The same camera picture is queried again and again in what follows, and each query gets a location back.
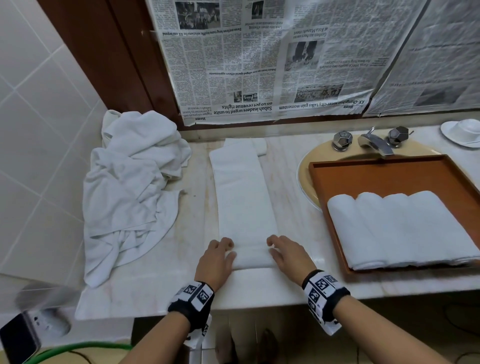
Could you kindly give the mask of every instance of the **newspaper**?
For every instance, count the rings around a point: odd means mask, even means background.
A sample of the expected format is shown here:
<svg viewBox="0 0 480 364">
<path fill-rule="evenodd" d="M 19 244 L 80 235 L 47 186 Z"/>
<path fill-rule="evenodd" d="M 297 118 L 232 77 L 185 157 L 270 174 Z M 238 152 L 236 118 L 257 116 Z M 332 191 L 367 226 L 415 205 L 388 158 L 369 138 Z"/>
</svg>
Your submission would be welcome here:
<svg viewBox="0 0 480 364">
<path fill-rule="evenodd" d="M 478 0 L 432 0 L 364 116 L 480 107 Z"/>
<path fill-rule="evenodd" d="M 185 125 L 361 113 L 426 0 L 147 0 Z"/>
</svg>

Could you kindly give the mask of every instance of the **faucet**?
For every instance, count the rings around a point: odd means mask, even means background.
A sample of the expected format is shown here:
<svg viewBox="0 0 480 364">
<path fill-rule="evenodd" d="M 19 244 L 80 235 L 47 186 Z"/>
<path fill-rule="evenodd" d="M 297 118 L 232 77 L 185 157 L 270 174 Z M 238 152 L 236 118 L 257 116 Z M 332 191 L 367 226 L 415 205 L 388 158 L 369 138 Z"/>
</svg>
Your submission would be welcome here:
<svg viewBox="0 0 480 364">
<path fill-rule="evenodd" d="M 378 135 L 373 134 L 375 127 L 372 127 L 368 133 L 362 134 L 358 137 L 359 145 L 363 148 L 368 146 L 372 147 L 375 151 L 380 153 L 382 158 L 389 158 L 394 156 L 392 148 L 387 144 L 387 142 L 379 137 Z"/>
</svg>

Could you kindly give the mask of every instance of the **beige sink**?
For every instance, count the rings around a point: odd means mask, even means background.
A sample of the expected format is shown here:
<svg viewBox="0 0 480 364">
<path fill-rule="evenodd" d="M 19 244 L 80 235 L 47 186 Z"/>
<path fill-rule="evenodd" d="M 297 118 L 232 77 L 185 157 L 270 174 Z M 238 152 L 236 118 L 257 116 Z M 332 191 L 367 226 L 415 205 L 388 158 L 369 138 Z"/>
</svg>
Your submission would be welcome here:
<svg viewBox="0 0 480 364">
<path fill-rule="evenodd" d="M 399 156 L 415 157 L 415 156 L 432 156 L 440 154 L 429 146 L 423 145 L 414 140 L 404 141 L 400 147 L 393 148 L 393 152 Z M 302 159 L 297 170 L 297 179 L 301 189 L 310 202 L 320 209 L 317 193 L 313 187 L 310 173 L 308 172 L 308 165 L 310 162 L 327 162 L 331 160 L 341 159 L 374 159 L 381 158 L 380 154 L 373 153 L 371 148 L 362 148 L 358 143 L 358 135 L 353 136 L 353 142 L 344 152 L 338 152 L 332 148 L 332 141 L 325 142 L 316 146 L 308 152 Z"/>
</svg>

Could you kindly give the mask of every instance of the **hose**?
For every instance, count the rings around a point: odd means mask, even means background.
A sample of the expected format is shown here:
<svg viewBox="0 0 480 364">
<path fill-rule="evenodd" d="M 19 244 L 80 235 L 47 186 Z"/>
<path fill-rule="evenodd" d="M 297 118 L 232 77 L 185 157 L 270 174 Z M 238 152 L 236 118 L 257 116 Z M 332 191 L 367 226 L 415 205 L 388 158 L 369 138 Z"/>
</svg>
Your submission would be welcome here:
<svg viewBox="0 0 480 364">
<path fill-rule="evenodd" d="M 106 341 L 85 341 L 85 342 L 78 342 L 76 344 L 69 344 L 59 346 L 45 352 L 41 352 L 40 354 L 34 356 L 27 360 L 24 364 L 37 364 L 46 359 L 51 358 L 52 356 L 62 354 L 64 352 L 69 352 L 71 350 L 82 349 L 82 348 L 107 348 L 107 349 L 124 349 L 124 350 L 132 350 L 132 346 L 129 344 L 116 344 L 113 342 L 106 342 Z"/>
</svg>

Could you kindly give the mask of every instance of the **foot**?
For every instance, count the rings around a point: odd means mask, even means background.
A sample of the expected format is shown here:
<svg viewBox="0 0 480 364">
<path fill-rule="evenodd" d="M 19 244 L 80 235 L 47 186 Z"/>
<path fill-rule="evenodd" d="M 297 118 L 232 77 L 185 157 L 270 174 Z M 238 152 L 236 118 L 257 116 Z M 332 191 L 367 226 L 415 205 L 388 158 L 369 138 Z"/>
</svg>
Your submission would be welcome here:
<svg viewBox="0 0 480 364">
<path fill-rule="evenodd" d="M 223 326 L 216 331 L 215 355 L 218 364 L 238 364 L 235 343 L 228 326 Z"/>
<path fill-rule="evenodd" d="M 258 364 L 275 364 L 278 359 L 278 341 L 273 332 L 265 329 L 262 338 L 258 343 L 257 363 Z"/>
</svg>

